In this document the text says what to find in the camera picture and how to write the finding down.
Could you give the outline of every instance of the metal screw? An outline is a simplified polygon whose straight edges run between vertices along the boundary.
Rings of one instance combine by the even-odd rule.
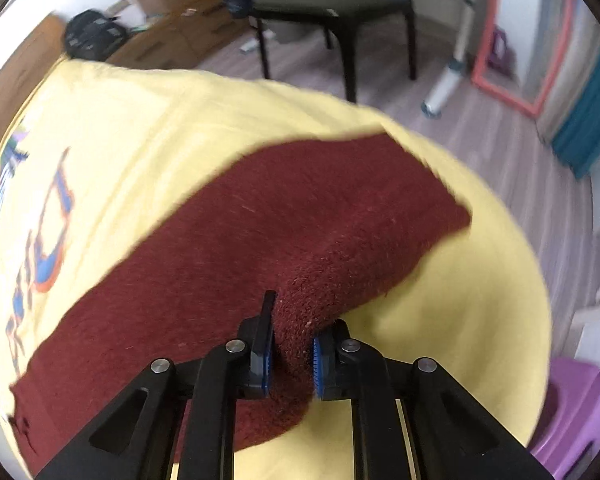
[[[423,357],[422,359],[418,359],[418,369],[430,374],[431,372],[436,371],[438,368],[438,363],[435,362],[431,357]]]
[[[154,374],[161,374],[162,372],[166,372],[171,366],[170,362],[167,359],[156,359],[153,363],[151,363],[151,371]]]
[[[246,344],[242,339],[231,339],[224,347],[227,352],[231,352],[232,354],[237,354],[238,352],[242,352],[246,348]]]
[[[355,339],[345,339],[340,347],[345,352],[357,352],[360,350],[360,341]]]

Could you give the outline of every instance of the black chair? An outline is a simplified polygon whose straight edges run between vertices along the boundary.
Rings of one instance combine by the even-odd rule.
[[[262,75],[270,79],[262,20],[313,23],[324,29],[327,48],[331,33],[338,39],[344,67],[347,100],[356,102],[356,35],[360,25],[401,13],[407,24],[409,77],[416,79],[415,13],[411,0],[253,0],[250,15],[256,19]]]

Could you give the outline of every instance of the chair leg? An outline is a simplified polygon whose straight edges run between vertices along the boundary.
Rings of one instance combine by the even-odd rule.
[[[324,27],[324,44],[329,50],[333,50],[333,41],[331,41],[331,33],[329,27]]]
[[[356,102],[356,29],[343,27],[333,32],[340,44],[342,67],[344,69],[344,89],[347,101]]]
[[[409,79],[415,81],[418,72],[416,68],[417,59],[417,40],[416,40],[416,13],[413,6],[409,5],[404,12],[404,17],[407,22],[407,45],[409,49]]]
[[[262,76],[264,79],[271,79],[269,73],[269,59],[267,59],[267,44],[264,38],[264,28],[262,20],[256,19],[256,34],[258,36],[258,46],[260,47],[260,62],[262,64]]]

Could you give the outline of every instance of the maroon cloth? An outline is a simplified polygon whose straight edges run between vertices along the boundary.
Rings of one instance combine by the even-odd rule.
[[[157,356],[202,357],[256,315],[267,289],[270,399],[238,406],[236,447],[297,424],[312,396],[312,336],[386,293],[470,223],[387,134],[300,140],[245,156],[191,196],[40,345],[13,386],[14,433],[36,474]]]

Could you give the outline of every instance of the teal curtain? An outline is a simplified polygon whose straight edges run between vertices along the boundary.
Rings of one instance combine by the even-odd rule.
[[[589,173],[600,156],[600,56],[580,99],[554,137],[552,148],[576,178]]]

